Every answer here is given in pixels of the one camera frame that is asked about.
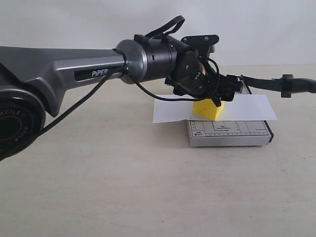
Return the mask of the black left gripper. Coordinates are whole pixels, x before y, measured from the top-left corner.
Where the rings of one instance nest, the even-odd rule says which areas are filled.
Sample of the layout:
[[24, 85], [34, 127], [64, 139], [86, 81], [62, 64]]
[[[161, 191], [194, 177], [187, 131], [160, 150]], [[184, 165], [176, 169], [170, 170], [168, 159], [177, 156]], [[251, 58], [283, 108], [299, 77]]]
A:
[[241, 92], [241, 80], [239, 76], [226, 75], [226, 84], [228, 91], [220, 91], [221, 89], [221, 75], [209, 74], [204, 75], [205, 98], [219, 97], [221, 101], [231, 102], [234, 99], [234, 92]]

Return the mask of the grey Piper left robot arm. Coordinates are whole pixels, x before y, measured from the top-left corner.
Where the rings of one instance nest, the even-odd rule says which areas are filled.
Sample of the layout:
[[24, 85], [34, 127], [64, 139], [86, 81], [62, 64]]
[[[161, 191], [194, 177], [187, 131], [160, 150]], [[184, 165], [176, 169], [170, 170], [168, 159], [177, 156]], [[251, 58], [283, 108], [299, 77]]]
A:
[[164, 79], [177, 95], [211, 99], [220, 106], [241, 92], [236, 76], [221, 75], [209, 55], [217, 35], [181, 40], [167, 34], [135, 35], [113, 49], [3, 46], [0, 49], [0, 158], [30, 146], [50, 129], [46, 114], [60, 122], [67, 90], [120, 79], [127, 84]]

